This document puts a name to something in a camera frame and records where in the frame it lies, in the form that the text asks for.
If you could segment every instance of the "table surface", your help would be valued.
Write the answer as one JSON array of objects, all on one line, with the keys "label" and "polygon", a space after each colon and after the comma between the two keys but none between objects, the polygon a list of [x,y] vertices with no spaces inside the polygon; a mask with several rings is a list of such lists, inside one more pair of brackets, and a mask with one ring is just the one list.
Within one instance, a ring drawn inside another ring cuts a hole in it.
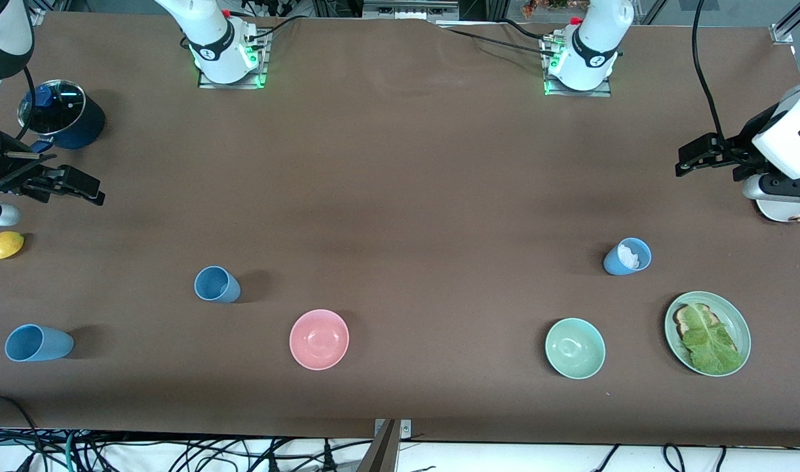
[{"label": "table surface", "polygon": [[[712,130],[690,32],[631,29],[613,97],[588,99],[544,96],[534,54],[423,21],[299,20],[246,92],[196,89],[169,17],[47,15],[35,80],[76,81],[108,116],[56,164],[108,197],[4,197],[28,244],[0,261],[0,394],[43,427],[340,437],[412,418],[422,439],[800,445],[800,225],[760,218],[729,170],[674,176],[678,147]],[[700,41],[727,132],[799,81],[765,29]],[[1,89],[13,134],[24,90]],[[604,274],[627,236],[652,266]],[[194,296],[213,264],[239,303]],[[688,290],[743,311],[737,374],[670,353],[664,311]],[[288,349],[314,308],[350,328],[322,372]],[[564,317],[606,341],[588,380],[544,358]],[[22,323],[72,332],[72,359],[7,361]]]}]

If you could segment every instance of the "white floor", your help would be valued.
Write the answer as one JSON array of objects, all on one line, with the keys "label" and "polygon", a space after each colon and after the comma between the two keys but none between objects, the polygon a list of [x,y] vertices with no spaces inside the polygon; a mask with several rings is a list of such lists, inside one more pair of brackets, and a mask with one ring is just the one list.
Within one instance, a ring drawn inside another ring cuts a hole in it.
[{"label": "white floor", "polygon": [[[352,442],[352,439],[334,439],[331,445],[337,446]],[[249,442],[252,453],[261,453],[269,445],[267,440]],[[342,449],[333,453],[336,463],[360,460],[367,445]],[[579,445],[530,445],[530,444],[480,444],[480,443],[404,443],[397,463],[397,472],[469,472],[469,471],[507,471],[520,470],[543,472],[591,472],[600,466],[609,446]],[[174,444],[160,444],[146,447],[109,446],[104,456],[118,472],[167,472],[173,461],[184,453],[185,448]],[[232,449],[244,452],[241,444]],[[298,439],[277,451],[278,454],[318,454],[324,450],[321,439]],[[715,469],[719,448],[681,448],[688,472],[712,472]],[[25,459],[28,451],[20,446],[0,446],[0,472],[15,470]],[[190,464],[187,472],[196,470],[200,459],[209,453],[199,455]],[[236,455],[221,456],[233,460],[237,470],[248,468],[248,461]],[[280,470],[289,472],[303,463],[303,460],[279,461]],[[65,472],[57,463],[52,463],[52,472]],[[313,472],[316,467],[300,469]],[[35,459],[32,472],[43,470],[40,459]],[[234,472],[235,466],[222,461],[212,461],[204,468],[205,472]],[[256,469],[266,472],[268,463]],[[622,446],[607,464],[605,472],[638,471],[670,472],[664,463],[660,447]],[[730,448],[723,462],[722,472],[792,472],[800,471],[800,450]]]}]

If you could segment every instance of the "light blue plastic cup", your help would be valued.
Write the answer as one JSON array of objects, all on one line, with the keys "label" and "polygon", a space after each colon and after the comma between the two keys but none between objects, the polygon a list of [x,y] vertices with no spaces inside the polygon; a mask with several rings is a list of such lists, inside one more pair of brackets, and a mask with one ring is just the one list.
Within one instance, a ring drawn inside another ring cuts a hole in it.
[{"label": "light blue plastic cup", "polygon": [[205,302],[231,303],[240,298],[240,282],[218,265],[202,269],[196,275],[193,288]]},{"label": "light blue plastic cup", "polygon": [[[633,254],[639,256],[638,268],[631,269],[621,262],[621,257],[619,256],[621,245],[627,246]],[[647,247],[645,242],[638,238],[627,238],[618,243],[618,245],[603,258],[603,268],[612,275],[630,275],[634,272],[647,269],[647,266],[651,265],[651,260],[653,260],[653,255],[651,254],[651,249]]]},{"label": "light blue plastic cup", "polygon": [[73,338],[67,332],[37,324],[25,324],[14,329],[7,337],[4,352],[10,361],[52,361],[69,355]]}]

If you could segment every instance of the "yellow lemon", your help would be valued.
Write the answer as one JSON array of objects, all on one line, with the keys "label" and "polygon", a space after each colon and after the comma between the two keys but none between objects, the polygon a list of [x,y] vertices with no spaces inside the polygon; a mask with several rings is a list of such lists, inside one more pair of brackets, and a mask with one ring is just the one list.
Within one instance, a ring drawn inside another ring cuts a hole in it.
[{"label": "yellow lemon", "polygon": [[14,231],[0,233],[0,259],[7,259],[24,246],[24,236]]}]

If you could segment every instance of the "mint green bowl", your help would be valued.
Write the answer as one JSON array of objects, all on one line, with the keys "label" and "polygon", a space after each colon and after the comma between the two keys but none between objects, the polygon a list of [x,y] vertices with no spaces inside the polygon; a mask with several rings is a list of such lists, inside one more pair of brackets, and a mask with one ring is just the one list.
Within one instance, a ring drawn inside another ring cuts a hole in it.
[{"label": "mint green bowl", "polygon": [[603,367],[606,356],[603,337],[586,320],[559,320],[546,336],[548,362],[569,379],[583,380],[594,376]]},{"label": "mint green bowl", "polygon": [[[734,346],[738,348],[738,352],[741,357],[744,358],[744,362],[741,362],[738,368],[727,374],[706,374],[691,365],[691,353],[688,352],[685,344],[682,343],[682,338],[679,336],[679,329],[676,326],[676,321],[673,319],[676,311],[689,303],[708,305],[708,307],[712,309],[712,313],[717,315],[720,322],[723,323],[724,328],[726,328],[726,332],[729,333],[729,337],[734,341]],[[670,307],[667,309],[667,314],[664,315],[664,337],[667,338],[667,345],[670,346],[670,350],[673,351],[674,355],[678,357],[682,364],[697,374],[703,374],[703,376],[709,377],[731,376],[731,374],[734,374],[746,364],[746,361],[750,358],[750,351],[752,350],[750,327],[747,326],[744,316],[725,298],[709,292],[688,292],[678,296],[678,298],[670,304]]]}]

